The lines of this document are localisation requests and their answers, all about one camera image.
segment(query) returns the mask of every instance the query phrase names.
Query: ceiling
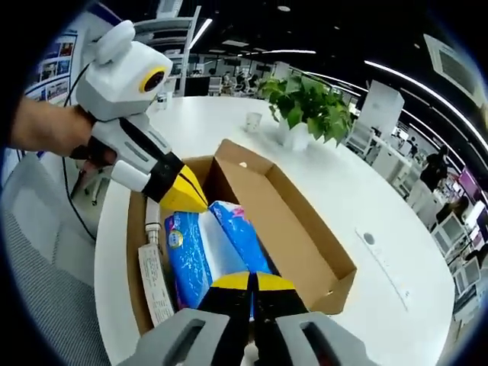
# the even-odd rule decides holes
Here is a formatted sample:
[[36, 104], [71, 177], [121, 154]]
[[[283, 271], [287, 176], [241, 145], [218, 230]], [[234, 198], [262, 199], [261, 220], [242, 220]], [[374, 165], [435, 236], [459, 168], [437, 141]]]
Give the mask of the ceiling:
[[[275, 53], [251, 57], [267, 63], [281, 60], [298, 69], [329, 75], [362, 88], [367, 88], [367, 82], [372, 79], [392, 86], [404, 97], [404, 109], [445, 140], [467, 163], [482, 188], [488, 190], [488, 152], [466, 124], [418, 86], [364, 64], [365, 60], [380, 63], [427, 85], [450, 101], [487, 138], [478, 107], [434, 72], [423, 38], [423, 34], [429, 34], [454, 48], [459, 49], [462, 45], [486, 75], [488, 53], [482, 49], [486, 43], [476, 42], [479, 39], [476, 37], [477, 27], [485, 21], [484, 13], [476, 10], [476, 2], [472, 6], [470, 2], [465, 0], [463, 7], [452, 5], [447, 8], [449, 5], [446, 4], [439, 7], [435, 2], [429, 2], [428, 7], [426, 2], [403, 0], [184, 0], [180, 16], [192, 16], [195, 7], [202, 5], [201, 22], [205, 18], [213, 19], [193, 48], [195, 53], [208, 53], [213, 49], [233, 55], [254, 52], [255, 48], [314, 50], [316, 54]], [[107, 0], [103, 3], [122, 18], [140, 21], [155, 17], [159, 1]], [[279, 5], [288, 6], [291, 11], [279, 11]], [[225, 40], [238, 40], [249, 45], [243, 48], [226, 46], [222, 44]], [[428, 128], [409, 115], [402, 113], [400, 119], [432, 137]]]

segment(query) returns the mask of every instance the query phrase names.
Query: white round table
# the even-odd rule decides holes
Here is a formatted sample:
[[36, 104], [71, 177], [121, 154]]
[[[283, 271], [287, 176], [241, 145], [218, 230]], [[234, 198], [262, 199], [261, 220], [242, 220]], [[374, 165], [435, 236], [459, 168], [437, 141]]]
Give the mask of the white round table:
[[[257, 133], [242, 129], [250, 111], [263, 114]], [[169, 110], [149, 116], [180, 158], [212, 155], [228, 138], [276, 162], [358, 267], [345, 308], [332, 319], [361, 339], [378, 364], [436, 364], [451, 324], [454, 283], [429, 232], [370, 166], [334, 142], [285, 150], [273, 140], [278, 124], [264, 101], [175, 98]], [[127, 283], [129, 196], [110, 183], [95, 250], [98, 322], [112, 364], [132, 355], [139, 339]], [[361, 239], [366, 232], [374, 246]], [[407, 299], [400, 296], [406, 292]]]

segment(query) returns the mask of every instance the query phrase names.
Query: potted plant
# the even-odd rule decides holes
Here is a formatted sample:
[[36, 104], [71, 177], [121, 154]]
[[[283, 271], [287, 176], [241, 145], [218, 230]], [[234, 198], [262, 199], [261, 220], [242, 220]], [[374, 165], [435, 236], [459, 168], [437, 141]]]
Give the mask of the potted plant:
[[311, 137], [315, 140], [323, 137], [324, 143], [334, 138], [339, 144], [352, 128], [342, 95], [326, 91], [318, 81], [299, 76], [269, 79], [259, 89], [280, 124], [278, 142], [287, 148], [304, 150]]

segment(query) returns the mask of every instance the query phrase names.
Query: black cable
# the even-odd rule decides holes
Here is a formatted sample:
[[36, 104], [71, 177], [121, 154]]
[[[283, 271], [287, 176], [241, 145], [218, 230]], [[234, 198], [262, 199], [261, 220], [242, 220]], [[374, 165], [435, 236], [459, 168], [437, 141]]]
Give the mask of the black cable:
[[[85, 73], [86, 69], [89, 66], [90, 66], [90, 64], [88, 64], [87, 66], [85, 66], [83, 68], [83, 70], [79, 73], [79, 75], [76, 77], [76, 80], [75, 80], [75, 82], [73, 82], [73, 85], [72, 85], [72, 87], [69, 90], [68, 96], [66, 97], [66, 100], [64, 101], [63, 107], [66, 107], [66, 105], [68, 105], [68, 102], [69, 102], [69, 105], [71, 105], [71, 94], [73, 93], [73, 90], [75, 89], [76, 84], [78, 84], [80, 78], [82, 77], [82, 75]], [[64, 188], [66, 190], [66, 196], [68, 198], [68, 202], [71, 205], [73, 211], [75, 211], [76, 217], [78, 217], [78, 220], [81, 223], [81, 225], [83, 226], [83, 229], [85, 229], [85, 231], [88, 234], [88, 236], [90, 236], [90, 238], [92, 238], [93, 241], [95, 241], [96, 238], [93, 236], [92, 233], [90, 233], [90, 230], [88, 230], [88, 227], [86, 226], [85, 221], [83, 221], [83, 219], [80, 216], [78, 210], [76, 210], [75, 204], [72, 201], [71, 194], [69, 193], [69, 188], [68, 188], [68, 174], [66, 172], [66, 158], [64, 156], [62, 157], [62, 161], [63, 161], [63, 174], [64, 174]]]

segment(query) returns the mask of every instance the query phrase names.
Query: blue package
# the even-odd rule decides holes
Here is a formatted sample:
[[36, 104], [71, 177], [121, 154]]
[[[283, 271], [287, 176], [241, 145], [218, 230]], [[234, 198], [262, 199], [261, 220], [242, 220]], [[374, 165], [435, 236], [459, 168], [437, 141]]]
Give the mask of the blue package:
[[198, 308], [212, 284], [205, 259], [198, 213], [176, 212], [165, 220], [169, 261], [181, 307]]
[[245, 218], [243, 208], [237, 204], [215, 201], [210, 205], [209, 210], [219, 221], [223, 231], [246, 264], [248, 271], [271, 274], [268, 262], [259, 245], [256, 231]]

